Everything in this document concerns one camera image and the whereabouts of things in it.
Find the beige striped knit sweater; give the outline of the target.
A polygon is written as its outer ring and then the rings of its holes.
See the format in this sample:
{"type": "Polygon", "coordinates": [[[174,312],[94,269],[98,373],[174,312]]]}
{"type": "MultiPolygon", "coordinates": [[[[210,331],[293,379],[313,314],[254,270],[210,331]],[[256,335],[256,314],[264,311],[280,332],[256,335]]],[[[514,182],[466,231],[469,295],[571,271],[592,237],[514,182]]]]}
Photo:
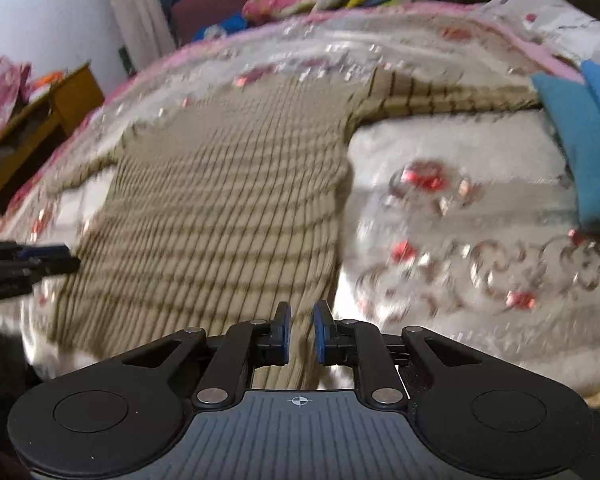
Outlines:
{"type": "Polygon", "coordinates": [[[67,174],[56,192],[116,174],[79,241],[79,272],[46,337],[105,359],[186,327],[211,335],[294,308],[290,360],[259,388],[317,382],[311,311],[335,278],[348,144],[391,117],[535,107],[529,86],[442,84],[375,70],[369,80],[275,74],[228,86],[67,174]]]}

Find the blue clothes pile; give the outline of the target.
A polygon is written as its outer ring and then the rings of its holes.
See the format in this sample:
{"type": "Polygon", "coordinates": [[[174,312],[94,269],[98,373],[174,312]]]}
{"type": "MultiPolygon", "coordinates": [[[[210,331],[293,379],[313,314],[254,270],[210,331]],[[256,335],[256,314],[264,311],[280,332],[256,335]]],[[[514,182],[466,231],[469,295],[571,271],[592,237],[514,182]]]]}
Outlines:
{"type": "Polygon", "coordinates": [[[195,32],[193,41],[219,39],[227,36],[238,34],[249,28],[249,22],[242,16],[240,12],[232,14],[225,20],[220,21],[195,32]]]}

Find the wooden bedside desk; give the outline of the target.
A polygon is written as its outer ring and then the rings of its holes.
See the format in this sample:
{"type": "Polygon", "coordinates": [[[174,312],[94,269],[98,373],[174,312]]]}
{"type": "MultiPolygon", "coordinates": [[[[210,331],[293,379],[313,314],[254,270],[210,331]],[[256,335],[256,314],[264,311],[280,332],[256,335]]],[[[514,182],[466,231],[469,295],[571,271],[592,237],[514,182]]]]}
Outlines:
{"type": "Polygon", "coordinates": [[[104,101],[91,64],[85,63],[17,108],[0,129],[0,218],[20,188],[104,101]]]}

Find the floral satin bedspread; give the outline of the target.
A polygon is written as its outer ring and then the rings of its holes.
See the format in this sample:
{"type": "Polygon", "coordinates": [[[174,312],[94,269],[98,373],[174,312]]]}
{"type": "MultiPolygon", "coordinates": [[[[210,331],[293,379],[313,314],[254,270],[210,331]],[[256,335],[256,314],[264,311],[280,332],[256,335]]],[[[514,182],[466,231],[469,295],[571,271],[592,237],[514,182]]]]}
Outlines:
{"type": "MultiPolygon", "coordinates": [[[[10,206],[0,238],[76,254],[116,170],[56,192],[67,174],[216,90],[275,74],[496,87],[576,72],[544,49],[456,11],[348,11],[179,50],[110,96],[10,206]]],[[[391,117],[348,144],[338,259],[323,298],[383,332],[420,325],[573,388],[600,408],[600,234],[582,230],[576,185],[539,99],[512,112],[391,117]]],[[[67,277],[0,302],[0,333],[53,378],[101,359],[46,337],[67,277]]]]}

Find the green bottle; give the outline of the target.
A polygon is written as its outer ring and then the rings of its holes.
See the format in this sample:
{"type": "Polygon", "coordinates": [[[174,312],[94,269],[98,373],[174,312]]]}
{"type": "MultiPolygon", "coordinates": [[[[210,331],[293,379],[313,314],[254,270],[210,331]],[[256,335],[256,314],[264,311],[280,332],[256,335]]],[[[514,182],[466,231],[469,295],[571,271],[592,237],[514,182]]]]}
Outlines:
{"type": "Polygon", "coordinates": [[[126,47],[121,47],[118,50],[118,55],[119,55],[122,65],[123,65],[126,76],[131,78],[132,76],[134,76],[136,74],[136,69],[130,58],[128,49],[126,47]]]}

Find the beige left curtain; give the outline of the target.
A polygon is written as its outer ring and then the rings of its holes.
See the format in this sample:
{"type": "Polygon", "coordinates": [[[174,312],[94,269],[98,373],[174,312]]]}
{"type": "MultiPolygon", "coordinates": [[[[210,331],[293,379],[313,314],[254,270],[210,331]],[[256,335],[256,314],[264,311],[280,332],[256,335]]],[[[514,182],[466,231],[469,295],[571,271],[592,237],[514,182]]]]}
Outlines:
{"type": "Polygon", "coordinates": [[[110,4],[138,72],[176,50],[160,0],[110,0],[110,4]]]}

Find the teal blue garment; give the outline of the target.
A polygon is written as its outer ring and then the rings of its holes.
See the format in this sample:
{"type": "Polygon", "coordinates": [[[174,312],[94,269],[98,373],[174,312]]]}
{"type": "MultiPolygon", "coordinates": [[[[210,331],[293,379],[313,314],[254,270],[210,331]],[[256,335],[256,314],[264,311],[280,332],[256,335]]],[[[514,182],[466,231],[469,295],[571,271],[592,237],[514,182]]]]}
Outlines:
{"type": "Polygon", "coordinates": [[[576,185],[580,226],[600,233],[600,64],[581,64],[582,84],[536,74],[532,82],[554,124],[576,185]]]}

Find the white floral pillow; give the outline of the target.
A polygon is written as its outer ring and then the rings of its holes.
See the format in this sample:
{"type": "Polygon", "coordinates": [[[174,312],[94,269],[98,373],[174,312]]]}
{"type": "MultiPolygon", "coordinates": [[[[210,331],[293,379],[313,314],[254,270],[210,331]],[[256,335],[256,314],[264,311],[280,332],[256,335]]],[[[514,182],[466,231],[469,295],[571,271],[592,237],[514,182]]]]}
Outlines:
{"type": "Polygon", "coordinates": [[[574,65],[586,60],[600,64],[600,20],[566,0],[491,0],[472,14],[504,25],[574,65]]]}

